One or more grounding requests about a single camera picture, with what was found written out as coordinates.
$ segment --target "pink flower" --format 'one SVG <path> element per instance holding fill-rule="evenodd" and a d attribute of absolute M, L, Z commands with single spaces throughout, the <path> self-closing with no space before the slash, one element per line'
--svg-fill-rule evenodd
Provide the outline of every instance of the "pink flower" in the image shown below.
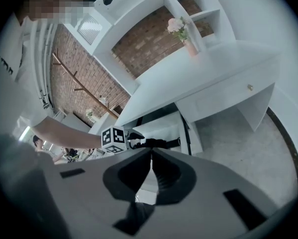
<path fill-rule="evenodd" d="M 184 27 L 184 23 L 182 20 L 177 19 L 177 18 L 171 18 L 169 20 L 169 26 L 168 26 L 168 31 L 171 32 L 177 32 L 179 31 L 182 27 Z"/>

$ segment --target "person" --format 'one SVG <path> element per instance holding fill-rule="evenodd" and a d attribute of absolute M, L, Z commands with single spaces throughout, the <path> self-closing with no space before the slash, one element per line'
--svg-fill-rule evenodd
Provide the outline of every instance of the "person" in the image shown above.
<path fill-rule="evenodd" d="M 25 0 L 0 34 L 0 134 L 19 137 L 29 126 L 38 138 L 67 148 L 101 147 L 100 136 L 67 127 L 45 112 L 34 85 L 33 70 L 23 65 L 26 22 L 50 18 L 69 1 Z"/>
<path fill-rule="evenodd" d="M 61 152 L 59 155 L 55 155 L 51 151 L 45 149 L 44 148 L 44 141 L 36 135 L 34 135 L 34 137 L 33 137 L 33 143 L 36 147 L 37 152 L 44 152 L 44 153 L 49 154 L 52 157 L 54 163 L 61 160 L 61 158 L 65 155 L 65 153 L 63 153 L 63 152 Z"/>

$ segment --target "air vent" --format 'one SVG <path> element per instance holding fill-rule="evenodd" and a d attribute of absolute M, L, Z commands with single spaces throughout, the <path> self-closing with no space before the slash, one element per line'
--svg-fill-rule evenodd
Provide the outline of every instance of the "air vent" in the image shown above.
<path fill-rule="evenodd" d="M 85 17 L 78 27 L 78 33 L 81 34 L 90 45 L 92 45 L 101 30 L 102 26 L 90 15 Z"/>

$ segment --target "gray floor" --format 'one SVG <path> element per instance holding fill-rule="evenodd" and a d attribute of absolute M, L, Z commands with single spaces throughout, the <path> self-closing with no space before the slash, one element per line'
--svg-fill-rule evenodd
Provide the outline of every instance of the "gray floor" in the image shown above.
<path fill-rule="evenodd" d="M 265 115 L 253 132 L 235 107 L 197 121 L 204 152 L 263 190 L 281 207 L 297 197 L 295 166 L 280 132 Z"/>

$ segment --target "desk drawer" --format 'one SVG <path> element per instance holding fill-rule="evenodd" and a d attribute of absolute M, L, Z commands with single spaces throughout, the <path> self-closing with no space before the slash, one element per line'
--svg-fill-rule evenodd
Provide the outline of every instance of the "desk drawer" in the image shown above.
<path fill-rule="evenodd" d="M 279 61 L 272 59 L 176 102 L 188 122 L 218 113 L 244 101 L 276 82 Z"/>

